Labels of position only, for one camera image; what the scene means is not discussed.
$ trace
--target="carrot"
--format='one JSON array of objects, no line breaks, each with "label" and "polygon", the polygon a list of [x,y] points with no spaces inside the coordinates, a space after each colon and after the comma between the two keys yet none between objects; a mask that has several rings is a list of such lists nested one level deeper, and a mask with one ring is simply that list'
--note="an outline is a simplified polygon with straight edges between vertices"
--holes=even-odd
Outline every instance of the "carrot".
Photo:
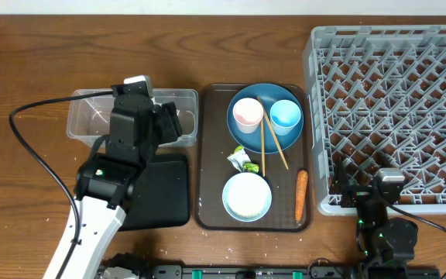
[{"label": "carrot", "polygon": [[295,186],[295,221],[302,219],[302,211],[306,202],[308,174],[305,170],[300,170],[297,174],[297,184]]}]

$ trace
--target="white wall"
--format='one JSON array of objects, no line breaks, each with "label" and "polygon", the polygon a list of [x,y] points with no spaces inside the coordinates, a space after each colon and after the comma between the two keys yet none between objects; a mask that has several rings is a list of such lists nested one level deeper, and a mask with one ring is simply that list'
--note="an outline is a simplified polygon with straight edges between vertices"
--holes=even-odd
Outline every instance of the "white wall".
[{"label": "white wall", "polygon": [[446,0],[0,0],[0,14],[446,16]]}]

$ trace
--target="brown tray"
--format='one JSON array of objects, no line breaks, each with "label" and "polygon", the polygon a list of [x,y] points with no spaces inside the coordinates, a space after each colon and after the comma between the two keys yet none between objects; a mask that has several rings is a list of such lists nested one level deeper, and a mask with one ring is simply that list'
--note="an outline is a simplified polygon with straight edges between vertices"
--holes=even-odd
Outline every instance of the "brown tray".
[{"label": "brown tray", "polygon": [[[247,84],[215,84],[207,88],[201,98],[199,140],[199,175],[194,216],[197,224],[204,229],[245,230],[271,232],[300,232],[312,222],[312,185],[307,183],[306,204],[300,223],[295,222],[295,184],[297,172],[305,169],[310,173],[307,158],[309,149],[305,131],[310,131],[308,117],[304,120],[303,132],[299,139],[284,150],[289,170],[286,170],[278,153],[266,155],[265,180],[271,187],[273,201],[269,211],[255,222],[240,222],[233,219],[223,207],[221,193],[225,183],[238,171],[226,159],[238,146],[228,130],[226,112],[232,98]],[[304,115],[309,113],[304,106],[304,92],[293,85],[286,85],[299,100]],[[261,165],[261,154],[246,150],[252,162]]]}]

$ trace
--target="green clip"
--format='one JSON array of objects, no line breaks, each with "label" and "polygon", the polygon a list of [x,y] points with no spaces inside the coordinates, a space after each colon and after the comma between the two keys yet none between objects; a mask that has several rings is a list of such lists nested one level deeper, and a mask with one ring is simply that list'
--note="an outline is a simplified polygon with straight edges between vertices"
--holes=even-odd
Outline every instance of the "green clip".
[{"label": "green clip", "polygon": [[192,279],[202,279],[202,270],[192,270]]},{"label": "green clip", "polygon": [[292,272],[292,279],[302,279],[302,272],[299,271]]}]

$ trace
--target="wooden chopstick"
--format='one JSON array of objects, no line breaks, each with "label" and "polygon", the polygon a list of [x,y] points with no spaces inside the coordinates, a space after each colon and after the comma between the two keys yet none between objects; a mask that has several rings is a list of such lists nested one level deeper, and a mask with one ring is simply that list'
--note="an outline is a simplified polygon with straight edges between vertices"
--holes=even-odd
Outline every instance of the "wooden chopstick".
[{"label": "wooden chopstick", "polygon": [[265,177],[266,164],[264,163],[264,120],[262,119],[261,119],[261,162],[262,162],[262,176]]},{"label": "wooden chopstick", "polygon": [[271,122],[269,121],[268,114],[266,113],[266,110],[264,109],[264,105],[262,104],[261,98],[259,96],[257,96],[257,100],[261,103],[262,110],[264,111],[264,119],[266,119],[266,123],[268,123],[269,130],[271,130],[271,136],[273,136],[273,139],[275,140],[276,147],[278,147],[278,151],[280,152],[280,156],[282,157],[283,163],[285,164],[285,167],[288,170],[288,164],[286,163],[282,148],[280,146],[280,143],[278,142],[278,139],[276,138],[275,130],[273,130],[273,127],[271,126]]}]

